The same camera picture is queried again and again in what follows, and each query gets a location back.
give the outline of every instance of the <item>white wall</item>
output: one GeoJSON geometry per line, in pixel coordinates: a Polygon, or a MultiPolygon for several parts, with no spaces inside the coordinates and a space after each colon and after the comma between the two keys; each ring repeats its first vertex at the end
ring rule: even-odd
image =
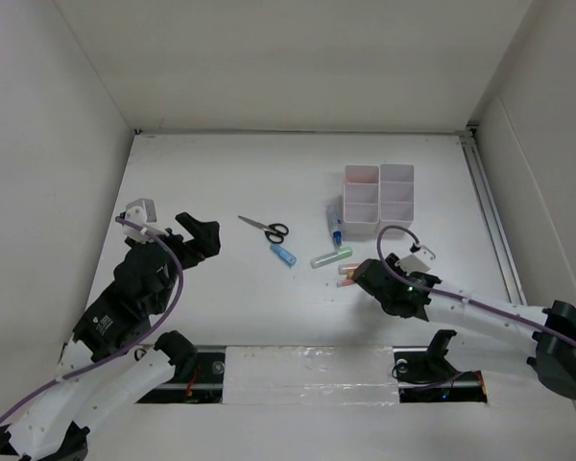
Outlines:
{"type": "Polygon", "coordinates": [[[0,0],[0,348],[67,337],[131,141],[56,5],[0,0]]]}
{"type": "Polygon", "coordinates": [[[576,0],[547,2],[478,141],[529,301],[576,305],[576,0]]]}
{"type": "Polygon", "coordinates": [[[57,0],[144,130],[464,128],[532,0],[57,0]]]}

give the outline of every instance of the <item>blue marker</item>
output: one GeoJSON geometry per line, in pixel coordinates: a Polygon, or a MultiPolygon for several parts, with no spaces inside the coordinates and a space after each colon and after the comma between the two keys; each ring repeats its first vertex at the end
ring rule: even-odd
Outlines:
{"type": "Polygon", "coordinates": [[[336,247],[342,246],[342,219],[339,217],[339,212],[336,206],[326,207],[326,219],[328,220],[328,230],[330,236],[333,237],[336,247]]]}
{"type": "Polygon", "coordinates": [[[279,245],[277,245],[277,243],[271,244],[271,251],[276,255],[278,255],[281,258],[281,260],[284,261],[286,264],[288,264],[290,267],[297,264],[297,259],[295,258],[295,256],[292,255],[287,250],[281,248],[279,245]]]}

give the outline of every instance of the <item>scissors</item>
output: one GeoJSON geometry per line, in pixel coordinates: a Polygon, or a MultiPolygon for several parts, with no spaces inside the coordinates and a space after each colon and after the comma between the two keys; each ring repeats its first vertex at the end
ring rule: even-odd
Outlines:
{"type": "Polygon", "coordinates": [[[284,237],[288,235],[288,227],[285,224],[281,223],[274,223],[270,224],[269,226],[265,226],[262,223],[258,223],[257,221],[253,221],[250,218],[246,218],[244,216],[239,216],[239,219],[245,221],[250,226],[254,226],[257,229],[261,229],[265,232],[265,236],[267,240],[271,243],[283,243],[284,237]]]}

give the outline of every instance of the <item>screw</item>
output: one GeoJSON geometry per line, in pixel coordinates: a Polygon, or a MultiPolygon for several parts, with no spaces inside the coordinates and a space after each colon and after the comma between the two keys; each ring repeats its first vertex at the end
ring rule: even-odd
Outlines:
{"type": "Polygon", "coordinates": [[[400,358],[396,364],[396,370],[399,373],[406,373],[407,372],[407,360],[405,360],[404,358],[400,358]]]}
{"type": "Polygon", "coordinates": [[[218,360],[211,365],[211,371],[214,375],[221,375],[224,372],[224,362],[218,360]]]}

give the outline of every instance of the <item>small bottle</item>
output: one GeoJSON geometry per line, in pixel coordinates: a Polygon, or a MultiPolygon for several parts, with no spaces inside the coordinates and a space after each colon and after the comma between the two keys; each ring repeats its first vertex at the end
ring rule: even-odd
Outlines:
{"type": "Polygon", "coordinates": [[[337,248],[342,246],[342,219],[336,206],[326,207],[326,219],[328,220],[328,231],[333,237],[333,242],[337,248]]]}

